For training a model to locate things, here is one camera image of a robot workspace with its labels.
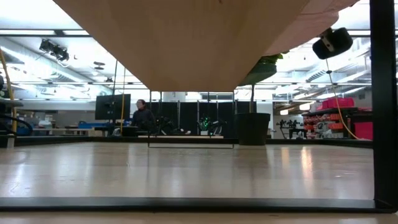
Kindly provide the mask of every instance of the yellow cable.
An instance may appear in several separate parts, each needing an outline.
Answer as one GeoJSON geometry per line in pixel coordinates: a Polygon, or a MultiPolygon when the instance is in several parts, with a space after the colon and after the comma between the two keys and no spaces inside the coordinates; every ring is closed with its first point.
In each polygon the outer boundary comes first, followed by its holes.
{"type": "Polygon", "coordinates": [[[126,68],[124,68],[124,75],[123,75],[123,93],[122,93],[122,117],[120,122],[120,135],[123,133],[123,115],[124,115],[124,82],[126,81],[126,68]]]}
{"type": "MultiPolygon", "coordinates": [[[[10,95],[10,100],[14,100],[14,93],[12,92],[12,89],[11,89],[11,81],[10,81],[10,76],[8,75],[8,71],[7,71],[6,59],[4,58],[1,48],[0,48],[0,60],[2,63],[2,67],[6,73],[7,89],[8,89],[8,94],[10,95]]],[[[12,117],[17,118],[17,108],[16,107],[12,107],[12,117]]],[[[12,131],[14,131],[15,133],[17,132],[17,121],[14,121],[14,120],[12,121],[12,131]]]]}
{"type": "Polygon", "coordinates": [[[329,69],[329,63],[328,63],[328,60],[327,60],[327,59],[326,59],[326,65],[327,65],[328,71],[329,71],[328,74],[329,74],[329,78],[330,78],[331,88],[332,88],[332,90],[333,90],[333,93],[335,94],[335,100],[336,100],[336,103],[337,103],[338,114],[340,115],[340,121],[343,123],[343,126],[344,126],[344,128],[347,130],[347,132],[348,132],[350,135],[352,135],[352,137],[354,137],[355,139],[359,140],[359,138],[356,137],[355,134],[353,134],[353,133],[349,130],[349,128],[347,127],[347,125],[344,123],[343,115],[341,115],[340,105],[339,105],[339,103],[338,103],[338,97],[337,97],[337,94],[336,94],[335,86],[334,86],[333,81],[332,81],[332,79],[331,79],[331,70],[329,69]]]}

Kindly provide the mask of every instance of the dark jacket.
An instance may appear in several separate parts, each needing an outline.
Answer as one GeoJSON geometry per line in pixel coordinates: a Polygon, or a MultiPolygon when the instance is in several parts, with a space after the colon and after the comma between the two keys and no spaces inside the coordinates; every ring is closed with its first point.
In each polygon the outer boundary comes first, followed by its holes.
{"type": "Polygon", "coordinates": [[[132,115],[131,125],[139,129],[151,130],[155,126],[154,114],[148,109],[137,110],[132,115]]]}

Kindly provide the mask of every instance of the computer monitor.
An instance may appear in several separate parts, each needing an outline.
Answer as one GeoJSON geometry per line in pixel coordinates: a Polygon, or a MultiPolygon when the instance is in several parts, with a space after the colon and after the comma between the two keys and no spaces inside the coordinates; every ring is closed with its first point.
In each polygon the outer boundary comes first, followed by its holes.
{"type": "MultiPolygon", "coordinates": [[[[131,95],[125,94],[123,119],[130,118],[130,101],[131,95]]],[[[95,103],[95,119],[121,119],[122,103],[122,95],[97,96],[97,100],[95,103]]]]}

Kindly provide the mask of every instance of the person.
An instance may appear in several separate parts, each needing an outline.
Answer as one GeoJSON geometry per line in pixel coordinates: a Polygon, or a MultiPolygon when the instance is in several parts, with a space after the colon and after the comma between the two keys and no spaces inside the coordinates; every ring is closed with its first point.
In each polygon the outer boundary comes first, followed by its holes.
{"type": "Polygon", "coordinates": [[[154,114],[146,108],[145,100],[137,100],[137,111],[132,115],[131,125],[140,130],[151,131],[155,127],[154,114]]]}

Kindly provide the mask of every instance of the wooden floor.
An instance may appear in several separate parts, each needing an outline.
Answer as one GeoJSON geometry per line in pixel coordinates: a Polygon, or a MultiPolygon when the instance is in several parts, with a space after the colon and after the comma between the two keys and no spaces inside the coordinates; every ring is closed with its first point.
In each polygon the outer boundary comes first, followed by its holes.
{"type": "Polygon", "coordinates": [[[34,196],[372,199],[373,153],[336,146],[148,149],[103,142],[0,151],[0,197],[34,196]]]}

